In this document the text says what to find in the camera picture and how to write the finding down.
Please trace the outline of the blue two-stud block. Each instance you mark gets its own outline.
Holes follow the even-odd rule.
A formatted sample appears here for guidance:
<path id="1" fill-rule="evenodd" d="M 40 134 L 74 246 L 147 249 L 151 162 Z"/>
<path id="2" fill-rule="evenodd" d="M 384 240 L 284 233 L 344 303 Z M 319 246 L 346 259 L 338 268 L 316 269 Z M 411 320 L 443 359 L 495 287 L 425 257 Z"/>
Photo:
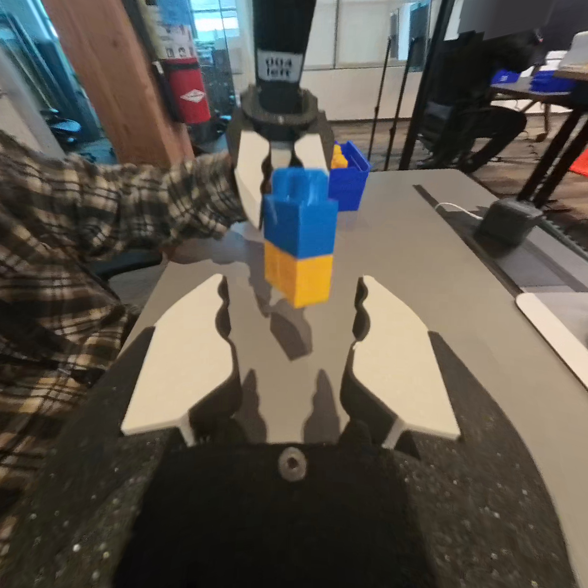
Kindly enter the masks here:
<path id="1" fill-rule="evenodd" d="M 277 169 L 263 198 L 263 237 L 297 259 L 332 255 L 338 211 L 323 170 Z"/>

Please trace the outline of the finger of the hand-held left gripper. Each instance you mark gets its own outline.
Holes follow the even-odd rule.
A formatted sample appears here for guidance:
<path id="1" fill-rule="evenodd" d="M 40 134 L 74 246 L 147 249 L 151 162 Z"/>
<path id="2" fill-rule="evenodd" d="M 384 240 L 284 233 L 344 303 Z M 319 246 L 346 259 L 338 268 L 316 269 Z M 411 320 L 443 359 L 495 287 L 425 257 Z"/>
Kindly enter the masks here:
<path id="1" fill-rule="evenodd" d="M 305 134 L 294 143 L 294 154 L 305 170 L 321 170 L 329 175 L 329 168 L 319 134 Z"/>
<path id="2" fill-rule="evenodd" d="M 242 209 L 255 229 L 262 227 L 263 187 L 270 164 L 269 141 L 253 130 L 241 131 L 234 176 Z"/>

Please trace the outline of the black floor pole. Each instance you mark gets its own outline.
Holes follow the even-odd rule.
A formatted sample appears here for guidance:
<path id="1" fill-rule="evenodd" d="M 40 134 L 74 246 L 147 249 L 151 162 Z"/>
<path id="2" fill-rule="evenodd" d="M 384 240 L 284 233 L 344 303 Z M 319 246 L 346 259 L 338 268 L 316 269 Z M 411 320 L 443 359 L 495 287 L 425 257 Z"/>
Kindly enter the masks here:
<path id="1" fill-rule="evenodd" d="M 433 35 L 428 45 L 429 50 L 426 61 L 424 63 L 422 76 L 416 95 L 413 115 L 406 134 L 405 144 L 403 146 L 401 158 L 399 161 L 399 171 L 407 171 L 410 167 L 417 136 L 424 117 L 424 110 L 427 104 L 433 69 L 437 59 L 437 53 L 445 39 L 445 34 L 452 15 L 454 3 L 455 1 L 440 1 L 439 4 Z"/>

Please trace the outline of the red fire extinguisher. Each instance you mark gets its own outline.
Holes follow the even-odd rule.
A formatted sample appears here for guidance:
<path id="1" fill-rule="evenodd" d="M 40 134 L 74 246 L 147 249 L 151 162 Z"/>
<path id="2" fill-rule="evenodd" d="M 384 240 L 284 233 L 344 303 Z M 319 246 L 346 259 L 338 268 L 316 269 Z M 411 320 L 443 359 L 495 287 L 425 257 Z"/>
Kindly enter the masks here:
<path id="1" fill-rule="evenodd" d="M 210 120 L 188 1 L 144 1 L 155 51 L 154 65 L 172 118 L 186 125 Z"/>

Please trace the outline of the person's plaid shirt torso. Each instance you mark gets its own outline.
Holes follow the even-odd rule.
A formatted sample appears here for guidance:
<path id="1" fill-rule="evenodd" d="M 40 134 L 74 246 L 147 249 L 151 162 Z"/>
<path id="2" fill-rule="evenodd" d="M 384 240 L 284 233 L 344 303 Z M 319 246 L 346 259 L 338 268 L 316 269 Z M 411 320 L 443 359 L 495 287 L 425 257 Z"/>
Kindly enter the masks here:
<path id="1" fill-rule="evenodd" d="M 147 237 L 165 174 L 54 159 L 1 132 L 1 546 L 69 412 L 136 312 L 89 268 Z"/>

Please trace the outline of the wooden post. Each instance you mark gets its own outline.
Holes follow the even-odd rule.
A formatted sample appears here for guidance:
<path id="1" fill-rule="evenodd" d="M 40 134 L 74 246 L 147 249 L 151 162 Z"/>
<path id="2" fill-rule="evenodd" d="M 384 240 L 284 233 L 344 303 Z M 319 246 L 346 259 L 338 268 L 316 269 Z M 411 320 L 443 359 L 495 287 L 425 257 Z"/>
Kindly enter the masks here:
<path id="1" fill-rule="evenodd" d="M 173 122 L 122 1 L 43 1 L 63 51 L 122 164 L 168 168 L 194 158 Z"/>

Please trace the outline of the dark grey power adapter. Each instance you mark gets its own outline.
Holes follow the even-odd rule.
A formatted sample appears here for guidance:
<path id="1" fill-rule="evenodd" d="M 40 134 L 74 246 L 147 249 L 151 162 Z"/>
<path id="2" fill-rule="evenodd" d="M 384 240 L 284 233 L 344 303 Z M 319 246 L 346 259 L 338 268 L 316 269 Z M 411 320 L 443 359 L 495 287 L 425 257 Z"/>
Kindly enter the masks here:
<path id="1" fill-rule="evenodd" d="M 474 231 L 475 239 L 492 239 L 507 246 L 521 245 L 543 220 L 543 212 L 532 202 L 516 198 L 496 200 Z"/>

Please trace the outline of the yellow two-stud block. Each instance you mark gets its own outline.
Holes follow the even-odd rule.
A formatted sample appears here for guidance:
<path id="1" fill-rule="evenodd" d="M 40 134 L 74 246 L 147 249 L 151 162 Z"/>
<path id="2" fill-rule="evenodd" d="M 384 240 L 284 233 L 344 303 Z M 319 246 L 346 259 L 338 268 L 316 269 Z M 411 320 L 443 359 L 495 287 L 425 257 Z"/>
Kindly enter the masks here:
<path id="1" fill-rule="evenodd" d="M 264 277 L 298 309 L 325 303 L 330 296 L 332 254 L 299 259 L 268 240 L 263 244 Z"/>

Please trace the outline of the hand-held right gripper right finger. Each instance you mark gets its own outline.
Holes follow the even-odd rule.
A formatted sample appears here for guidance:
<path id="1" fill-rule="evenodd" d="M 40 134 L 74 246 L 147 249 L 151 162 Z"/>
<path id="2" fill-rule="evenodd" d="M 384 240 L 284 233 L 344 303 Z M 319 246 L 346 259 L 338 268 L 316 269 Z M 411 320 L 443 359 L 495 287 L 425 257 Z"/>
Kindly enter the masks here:
<path id="1" fill-rule="evenodd" d="M 430 331 L 420 317 L 372 276 L 357 281 L 352 343 L 340 400 L 372 441 L 398 447 L 408 433 L 455 442 L 454 414 Z"/>

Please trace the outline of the white stand with base plate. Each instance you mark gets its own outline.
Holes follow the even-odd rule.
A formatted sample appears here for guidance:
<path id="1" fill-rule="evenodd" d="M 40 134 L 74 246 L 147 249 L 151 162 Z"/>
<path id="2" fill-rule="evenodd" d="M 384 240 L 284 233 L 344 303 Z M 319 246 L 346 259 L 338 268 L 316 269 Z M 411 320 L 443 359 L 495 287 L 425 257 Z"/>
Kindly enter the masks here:
<path id="1" fill-rule="evenodd" d="M 515 298 L 515 304 L 587 388 L 587 293 L 525 292 Z"/>

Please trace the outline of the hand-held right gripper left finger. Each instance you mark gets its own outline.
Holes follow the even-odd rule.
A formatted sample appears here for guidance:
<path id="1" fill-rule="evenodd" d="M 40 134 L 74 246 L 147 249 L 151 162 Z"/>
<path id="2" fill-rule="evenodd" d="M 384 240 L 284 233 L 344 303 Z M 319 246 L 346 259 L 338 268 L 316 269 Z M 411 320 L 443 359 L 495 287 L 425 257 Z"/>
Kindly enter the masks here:
<path id="1" fill-rule="evenodd" d="M 177 429 L 187 446 L 210 437 L 241 406 L 226 277 L 215 274 L 156 322 L 121 432 Z"/>

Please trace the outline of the wooden desk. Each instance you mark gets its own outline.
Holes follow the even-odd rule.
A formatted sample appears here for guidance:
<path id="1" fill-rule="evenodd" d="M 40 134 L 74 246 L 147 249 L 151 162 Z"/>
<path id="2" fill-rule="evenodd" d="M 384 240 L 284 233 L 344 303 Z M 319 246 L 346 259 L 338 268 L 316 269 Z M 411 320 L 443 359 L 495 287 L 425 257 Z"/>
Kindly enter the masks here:
<path id="1" fill-rule="evenodd" d="M 552 195 L 576 159 L 587 148 L 587 122 L 571 139 L 580 119 L 587 116 L 587 79 L 573 78 L 569 72 L 556 71 L 556 79 L 575 82 L 568 92 L 541 92 L 532 89 L 530 81 L 519 79 L 510 84 L 493 84 L 491 96 L 505 99 L 526 99 L 549 107 L 563 107 L 569 110 L 555 137 L 548 144 L 533 173 L 517 195 L 519 201 L 545 209 Z"/>

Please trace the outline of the black office chair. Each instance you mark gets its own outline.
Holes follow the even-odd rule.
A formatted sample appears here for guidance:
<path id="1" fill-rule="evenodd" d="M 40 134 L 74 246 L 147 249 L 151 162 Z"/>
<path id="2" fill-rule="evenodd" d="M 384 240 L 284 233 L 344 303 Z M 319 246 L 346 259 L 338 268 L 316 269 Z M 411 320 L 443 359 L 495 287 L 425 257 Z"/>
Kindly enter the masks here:
<path id="1" fill-rule="evenodd" d="M 82 137 L 82 125 L 79 122 L 63 117 L 54 108 L 42 109 L 40 114 L 62 149 L 71 151 L 77 146 Z"/>

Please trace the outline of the blue plastic bin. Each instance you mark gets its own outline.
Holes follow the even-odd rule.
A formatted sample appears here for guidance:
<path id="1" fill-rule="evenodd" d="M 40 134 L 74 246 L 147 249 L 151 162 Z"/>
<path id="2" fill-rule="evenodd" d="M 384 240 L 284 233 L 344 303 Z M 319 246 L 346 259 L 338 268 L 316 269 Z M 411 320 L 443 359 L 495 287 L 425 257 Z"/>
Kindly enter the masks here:
<path id="1" fill-rule="evenodd" d="M 357 211 L 371 171 L 371 165 L 352 141 L 339 144 L 349 166 L 347 169 L 333 171 L 330 169 L 329 198 L 338 203 L 340 212 Z"/>

